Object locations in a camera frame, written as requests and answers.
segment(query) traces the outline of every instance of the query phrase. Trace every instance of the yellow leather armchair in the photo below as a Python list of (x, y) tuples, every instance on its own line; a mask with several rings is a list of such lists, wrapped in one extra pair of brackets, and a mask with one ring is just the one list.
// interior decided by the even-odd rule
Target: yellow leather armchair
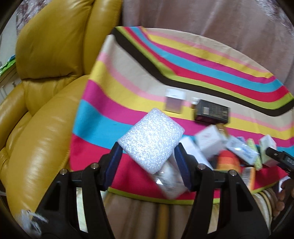
[(22, 29), (22, 82), (0, 105), (0, 180), (14, 217), (34, 212), (67, 167), (79, 100), (120, 12), (121, 0), (53, 0)]

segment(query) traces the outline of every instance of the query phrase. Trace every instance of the small box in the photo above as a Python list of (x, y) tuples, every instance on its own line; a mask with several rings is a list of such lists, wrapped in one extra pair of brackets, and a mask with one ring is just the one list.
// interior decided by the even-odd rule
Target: small box
[(193, 155), (198, 163), (203, 163), (207, 167), (209, 167), (211, 170), (213, 170), (213, 167), (211, 166), (211, 164), (201, 153), (200, 148), (193, 142), (193, 140), (190, 137), (185, 136), (181, 138), (180, 143), (182, 143), (187, 154)]
[(229, 137), (225, 146), (249, 165), (253, 165), (259, 155), (258, 152), (234, 136)]
[(186, 92), (177, 89), (166, 90), (166, 111), (180, 114), (186, 99)]
[(150, 176), (169, 200), (176, 199), (187, 191), (180, 171), (169, 161), (166, 161), (158, 172)]
[(277, 165), (278, 162), (265, 154), (265, 151), (268, 147), (271, 147), (276, 150), (277, 144), (270, 135), (265, 135), (259, 140), (261, 162), (268, 167), (273, 167)]
[(209, 124), (227, 124), (229, 118), (229, 108), (220, 104), (206, 100), (200, 100), (194, 106), (194, 119)]
[[(246, 142), (246, 143), (247, 143), (247, 145), (248, 145), (251, 149), (253, 149), (254, 151), (258, 152), (257, 147), (256, 147), (255, 142), (254, 142), (254, 139), (249, 138), (249, 139), (247, 139), (247, 142)], [(262, 169), (262, 162), (261, 162), (261, 158), (260, 158), (259, 155), (258, 155), (257, 158), (256, 158), (256, 161), (255, 161), (254, 167), (255, 167), (255, 169), (256, 169), (257, 171), (259, 171), (259, 170)]]
[(210, 125), (195, 134), (195, 142), (208, 160), (225, 150), (223, 138), (215, 125)]
[(254, 190), (255, 183), (255, 168), (254, 167), (246, 167), (243, 168), (241, 178), (249, 191)]

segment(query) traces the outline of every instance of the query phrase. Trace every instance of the lime green stripe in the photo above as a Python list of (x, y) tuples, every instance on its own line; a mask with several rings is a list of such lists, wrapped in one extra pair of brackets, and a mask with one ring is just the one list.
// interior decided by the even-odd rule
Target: lime green stripe
[(216, 90), (219, 92), (223, 92), (225, 94), (234, 96), (236, 98), (245, 100), (249, 103), (252, 103), (254, 105), (257, 105), (259, 107), (265, 108), (265, 109), (277, 109), (282, 107), (283, 105), (287, 104), (293, 99), (293, 96), (291, 93), (287, 93), (284, 95), (282, 98), (279, 100), (273, 101), (273, 102), (262, 102), (259, 100), (251, 99), (247, 96), (241, 95), (239, 93), (236, 93), (234, 91), (228, 90), (226, 88), (222, 88), (213, 84), (209, 84), (206, 82), (202, 82), (200, 80), (194, 80), (186, 77), (181, 77), (177, 76), (172, 69), (167, 67), (165, 64), (162, 62), (158, 61), (151, 53), (149, 53), (143, 46), (141, 46), (123, 27), (117, 27), (117, 29), (146, 57), (148, 58), (156, 67), (158, 70), (167, 78), (178, 81), (178, 82), (183, 82), (183, 83), (188, 83), (188, 84), (193, 84), (197, 86), (202, 86), (205, 88), (209, 88), (212, 90)]
[[(272, 183), (270, 185), (267, 185), (265, 187), (261, 187), (258, 189), (255, 189), (253, 191), (251, 191), (251, 194), (255, 194), (255, 193), (259, 193), (269, 187), (272, 187), (276, 184)], [(147, 202), (151, 202), (151, 203), (164, 203), (164, 204), (173, 204), (173, 205), (193, 205), (194, 200), (168, 200), (168, 199), (162, 199), (162, 198), (155, 198), (155, 197), (146, 197), (146, 196), (141, 196), (141, 195), (137, 195), (137, 194), (133, 194), (133, 193), (129, 193), (129, 192), (124, 192), (112, 187), (109, 187), (108, 190), (111, 193), (123, 196), (123, 197), (129, 197), (129, 198), (133, 198), (133, 199), (137, 199), (137, 200), (141, 200), (141, 201), (147, 201)], [(220, 199), (219, 198), (214, 198), (213, 199), (213, 203), (220, 203)]]
[(270, 185), (267, 185), (267, 186), (265, 186), (265, 187), (260, 187), (260, 188), (258, 188), (258, 189), (254, 189), (254, 190), (251, 191), (251, 193), (252, 193), (252, 194), (255, 194), (255, 193), (261, 192), (261, 191), (263, 191), (263, 190), (265, 190), (265, 189), (267, 189), (267, 188), (269, 188), (269, 187), (274, 186), (277, 182), (278, 182), (278, 181), (276, 181), (276, 182), (274, 182), (274, 183), (272, 183), (272, 184), (270, 184)]

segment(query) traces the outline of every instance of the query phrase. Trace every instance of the red stripe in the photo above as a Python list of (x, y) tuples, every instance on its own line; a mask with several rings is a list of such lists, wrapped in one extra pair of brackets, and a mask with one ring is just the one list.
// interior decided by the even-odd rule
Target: red stripe
[(276, 100), (279, 100), (280, 98), (282, 98), (284, 95), (288, 93), (288, 90), (284, 86), (281, 86), (280, 88), (278, 88), (276, 91), (273, 91), (273, 92), (258, 92), (255, 90), (247, 89), (229, 82), (225, 82), (213, 77), (209, 77), (206, 75), (202, 75), (202, 74), (184, 69), (182, 67), (179, 67), (167, 61), (166, 59), (164, 59), (163, 57), (159, 56), (157, 53), (152, 51), (145, 43), (143, 43), (137, 37), (137, 35), (129, 27), (126, 27), (125, 29), (142, 47), (144, 47), (149, 53), (151, 53), (158, 61), (165, 64), (167, 67), (169, 67), (178, 76), (210, 83), (212, 85), (234, 91), (238, 94), (241, 94), (251, 99), (255, 99), (262, 102), (274, 102)]
[[(99, 162), (101, 156), (109, 152), (109, 149), (90, 144), (73, 134), (70, 155), (71, 169), (74, 171), (83, 170), (91, 163)], [(278, 166), (266, 167), (257, 171), (255, 189), (270, 185), (286, 175)], [(136, 195), (166, 199), (156, 183), (149, 177), (148, 173), (127, 154), (123, 154), (121, 158), (111, 187)], [(216, 190), (214, 198), (219, 197), (220, 192)], [(177, 200), (192, 200), (194, 198), (195, 193), (186, 192), (180, 195)]]

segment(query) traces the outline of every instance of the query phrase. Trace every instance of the green object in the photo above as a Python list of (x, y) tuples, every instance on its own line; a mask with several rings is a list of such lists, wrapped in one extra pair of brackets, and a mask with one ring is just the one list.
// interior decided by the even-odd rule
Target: green object
[[(255, 142), (254, 142), (253, 139), (247, 139), (247, 145), (248, 145), (251, 149), (253, 149), (254, 151), (258, 152), (257, 147), (256, 147)], [(254, 167), (255, 167), (255, 169), (256, 169), (257, 171), (259, 171), (260, 169), (262, 169), (261, 158), (260, 158), (259, 155), (257, 156), (257, 159), (256, 159), (256, 161), (255, 161)]]
[(8, 62), (6, 62), (6, 64), (0, 68), (0, 76), (2, 76), (2, 75), (4, 74), (4, 72), (5, 72), (6, 70), (8, 70), (9, 67), (11, 67), (14, 63), (15, 63), (15, 56), (12, 56), (12, 57), (8, 60)]

